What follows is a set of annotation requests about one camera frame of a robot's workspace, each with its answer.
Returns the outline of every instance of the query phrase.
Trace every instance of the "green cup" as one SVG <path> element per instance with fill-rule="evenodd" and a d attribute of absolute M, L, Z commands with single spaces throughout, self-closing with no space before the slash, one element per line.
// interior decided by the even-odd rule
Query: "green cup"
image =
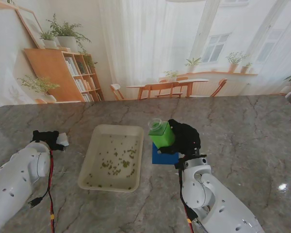
<path fill-rule="evenodd" d="M 168 121 L 154 118 L 148 122 L 148 126 L 150 128 L 149 136 L 158 149 L 173 145 L 175 142 L 175 135 Z"/>

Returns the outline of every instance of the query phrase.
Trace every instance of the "white pot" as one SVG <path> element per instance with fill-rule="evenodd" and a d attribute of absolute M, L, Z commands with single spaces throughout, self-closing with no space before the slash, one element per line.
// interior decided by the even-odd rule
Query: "white pot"
<path fill-rule="evenodd" d="M 195 66 L 188 66 L 187 72 L 188 73 L 193 73 L 194 72 L 194 69 L 195 69 Z"/>
<path fill-rule="evenodd" d="M 46 103 L 56 103 L 56 99 L 52 95 L 41 96 L 41 99 L 44 100 Z"/>
<path fill-rule="evenodd" d="M 58 47 L 61 47 L 61 45 L 60 45 L 60 43 L 59 43 L 59 41 L 58 41 L 58 38 L 57 38 L 57 37 L 55 37 L 54 41 L 55 41 L 55 43 L 56 43 L 56 45 L 57 45 Z"/>
<path fill-rule="evenodd" d="M 289 92 L 291 92 L 291 86 L 285 86 L 279 93 L 286 95 Z"/>
<path fill-rule="evenodd" d="M 58 36 L 57 39 L 62 47 L 70 48 L 72 52 L 79 52 L 78 44 L 74 36 Z"/>
<path fill-rule="evenodd" d="M 43 40 L 43 43 L 44 43 L 44 45 L 45 45 L 44 47 L 46 49 L 55 49 L 55 50 L 58 49 L 56 46 L 56 42 L 53 40 Z"/>

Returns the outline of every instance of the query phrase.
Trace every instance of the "plastic tray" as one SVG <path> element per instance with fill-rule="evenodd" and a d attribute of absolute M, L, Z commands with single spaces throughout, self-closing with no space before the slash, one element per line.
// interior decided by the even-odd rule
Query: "plastic tray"
<path fill-rule="evenodd" d="M 98 125 L 78 178 L 83 189 L 133 192 L 139 185 L 144 130 L 139 126 Z"/>

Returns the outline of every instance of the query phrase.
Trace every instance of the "bookshelf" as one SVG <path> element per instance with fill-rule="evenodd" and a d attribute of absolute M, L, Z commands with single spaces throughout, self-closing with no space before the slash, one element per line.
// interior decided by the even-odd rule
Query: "bookshelf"
<path fill-rule="evenodd" d="M 86 65 L 84 55 L 42 49 L 25 49 L 25 53 L 37 77 L 60 85 L 48 91 L 57 101 L 105 100 L 95 68 Z"/>

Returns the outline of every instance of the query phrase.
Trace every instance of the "marble countertop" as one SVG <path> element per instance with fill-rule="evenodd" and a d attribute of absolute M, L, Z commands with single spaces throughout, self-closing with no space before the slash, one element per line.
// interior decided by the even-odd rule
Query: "marble countertop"
<path fill-rule="evenodd" d="M 281 96 L 14 105 L 0 108 L 0 166 L 33 130 L 66 132 L 54 152 L 51 193 L 57 233 L 188 233 L 177 171 L 151 163 L 145 136 L 140 184 L 132 193 L 80 189 L 77 178 L 99 124 L 141 126 L 154 117 L 196 128 L 213 174 L 257 216 L 266 233 L 291 233 L 291 105 Z M 45 192 L 47 178 L 32 197 Z M 49 199 L 18 212 L 2 232 L 50 232 Z"/>

